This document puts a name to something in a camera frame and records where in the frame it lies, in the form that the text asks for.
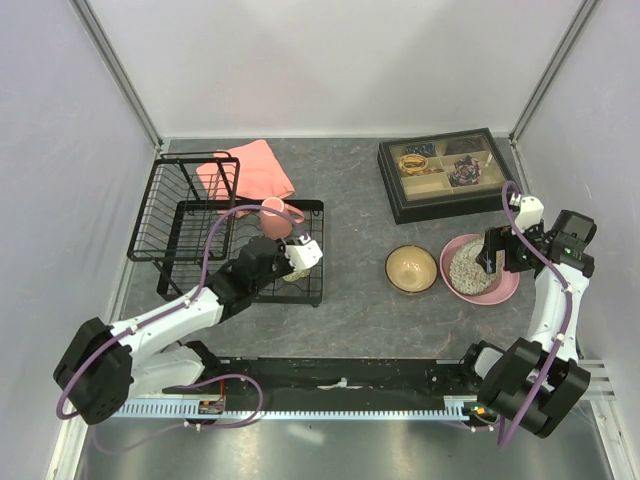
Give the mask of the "speckled ceramic plate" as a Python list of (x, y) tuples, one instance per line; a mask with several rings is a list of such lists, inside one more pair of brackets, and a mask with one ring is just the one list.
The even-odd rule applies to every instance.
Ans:
[(453, 288), (464, 295), (477, 296), (495, 288), (499, 282), (503, 256), (497, 256), (496, 272), (487, 273), (476, 259), (481, 253), (484, 241), (476, 236), (466, 241), (454, 254), (449, 268), (449, 278)]

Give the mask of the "brown floral bowl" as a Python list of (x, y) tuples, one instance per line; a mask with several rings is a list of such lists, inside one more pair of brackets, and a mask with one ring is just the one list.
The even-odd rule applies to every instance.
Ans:
[(394, 288), (413, 295), (433, 286), (438, 277), (438, 267), (434, 257), (424, 248), (402, 245), (387, 256), (385, 274)]

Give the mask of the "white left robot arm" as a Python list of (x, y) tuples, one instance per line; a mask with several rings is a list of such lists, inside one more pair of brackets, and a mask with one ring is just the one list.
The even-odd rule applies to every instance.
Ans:
[(56, 414), (70, 419), (65, 404), (88, 425), (99, 424), (128, 400), (169, 387), (208, 393), (219, 369), (199, 347), (169, 345), (246, 310), (275, 280), (308, 270), (323, 253), (314, 240), (284, 242), (255, 237), (237, 258), (186, 294), (137, 317), (107, 325), (85, 321), (56, 366), (53, 379), (62, 390)]

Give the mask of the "pink ceramic mug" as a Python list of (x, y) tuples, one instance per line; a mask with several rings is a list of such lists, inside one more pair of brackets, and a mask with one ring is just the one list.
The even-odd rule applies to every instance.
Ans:
[(277, 215), (276, 211), (288, 215), (295, 224), (301, 224), (305, 220), (304, 213), (301, 210), (287, 204), (278, 197), (265, 199), (262, 202), (262, 206), (272, 209), (272, 211), (260, 211), (262, 231), (266, 237), (272, 240), (285, 239), (293, 230), (293, 224), (284, 217)]

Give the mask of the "pink plate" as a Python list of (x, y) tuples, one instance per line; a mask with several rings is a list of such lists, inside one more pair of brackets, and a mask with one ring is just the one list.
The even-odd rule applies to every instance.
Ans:
[(460, 293), (453, 286), (450, 276), (450, 266), (453, 257), (465, 243), (475, 239), (481, 240), (482, 237), (479, 234), (464, 234), (453, 238), (444, 246), (439, 258), (441, 277), (453, 294), (470, 304), (483, 307), (501, 304), (511, 298), (516, 292), (520, 281), (518, 273), (499, 270), (497, 280), (489, 289), (478, 295), (466, 295)]

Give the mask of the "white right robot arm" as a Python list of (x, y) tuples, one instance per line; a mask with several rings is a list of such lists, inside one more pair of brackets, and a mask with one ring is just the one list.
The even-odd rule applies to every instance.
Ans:
[(585, 251), (597, 226), (570, 210), (551, 229), (542, 223), (520, 230), (515, 223), (486, 231), (479, 264), (489, 272), (504, 255), (510, 273), (533, 271), (535, 305), (526, 337), (507, 350), (481, 341), (469, 347), (458, 381), (498, 417), (498, 444), (518, 428), (548, 437), (586, 392), (591, 375), (578, 364), (576, 327), (580, 302), (595, 271)]

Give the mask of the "small white patterned bowl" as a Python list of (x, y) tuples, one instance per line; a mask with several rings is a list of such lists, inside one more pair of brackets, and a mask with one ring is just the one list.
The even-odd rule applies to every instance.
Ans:
[(300, 270), (300, 271), (294, 271), (290, 274), (287, 274), (285, 276), (282, 277), (282, 279), (285, 282), (288, 283), (294, 283), (296, 281), (299, 281), (303, 278), (306, 278), (310, 275), (311, 270), (310, 269), (304, 269), (304, 270)]

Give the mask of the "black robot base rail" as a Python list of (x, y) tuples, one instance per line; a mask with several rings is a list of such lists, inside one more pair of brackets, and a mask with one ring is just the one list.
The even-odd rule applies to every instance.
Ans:
[(224, 374), (253, 378), (264, 412), (436, 410), (446, 396), (475, 396), (480, 385), (458, 360), (420, 358), (222, 357), (201, 379)]

